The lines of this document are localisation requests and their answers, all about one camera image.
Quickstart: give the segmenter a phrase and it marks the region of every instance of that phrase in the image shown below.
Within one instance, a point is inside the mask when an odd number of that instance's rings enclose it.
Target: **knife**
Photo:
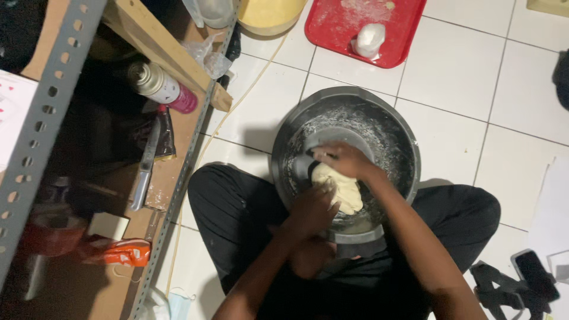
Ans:
[[[133,204],[130,206],[130,209],[132,211],[138,211],[144,205],[144,200],[146,199],[146,191],[148,190],[148,185],[150,184],[150,175],[152,174],[154,155],[156,154],[156,146],[158,145],[159,138],[160,122],[156,120],[154,122],[154,126],[152,127],[152,132],[148,137],[148,141],[146,142],[144,153],[142,154],[138,172],[139,179],[137,190],[134,193]]]

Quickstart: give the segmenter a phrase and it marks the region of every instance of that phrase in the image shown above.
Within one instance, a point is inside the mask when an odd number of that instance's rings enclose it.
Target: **white tile floor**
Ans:
[[[202,165],[231,163],[271,181],[273,140],[301,99],[329,87],[365,88],[394,106],[411,126],[422,181],[471,184],[499,199],[502,224],[480,259],[515,277],[510,256],[525,249],[546,167],[555,156],[569,155],[569,112],[551,82],[557,51],[569,47],[569,18],[530,11],[524,0],[429,0],[407,61],[380,69],[312,45],[304,36],[311,4],[212,140]],[[242,36],[243,54],[231,67],[237,76],[228,88],[235,101],[280,41]],[[224,115],[212,111],[202,140],[210,138]],[[197,296],[189,319],[208,319],[223,293],[187,198],[182,214],[172,287]],[[177,227],[155,278],[162,291],[176,234]],[[465,277],[474,284],[469,274]]]

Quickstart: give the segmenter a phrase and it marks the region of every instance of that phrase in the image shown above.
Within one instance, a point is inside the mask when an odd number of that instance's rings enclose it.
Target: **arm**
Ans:
[[[417,280],[431,295],[437,319],[486,319],[452,257],[383,170],[345,142],[331,142],[313,151],[316,160],[362,180],[384,205],[393,236]]]
[[[274,277],[292,250],[303,240],[328,228],[340,204],[330,207],[333,191],[313,188],[293,205],[285,220],[261,254],[231,289],[213,319],[254,319]]]

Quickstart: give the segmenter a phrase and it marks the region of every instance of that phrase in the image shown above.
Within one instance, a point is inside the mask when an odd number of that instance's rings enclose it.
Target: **knife handle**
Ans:
[[[134,200],[130,209],[132,211],[138,211],[144,205],[144,200],[146,199],[146,190],[150,183],[150,172],[140,171],[138,173],[139,180],[137,185],[137,190],[134,193]]]

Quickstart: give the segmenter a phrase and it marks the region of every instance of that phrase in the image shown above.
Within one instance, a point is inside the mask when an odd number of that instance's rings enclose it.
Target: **yellow bowl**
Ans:
[[[239,23],[254,34],[272,36],[292,27],[307,0],[242,0]]]

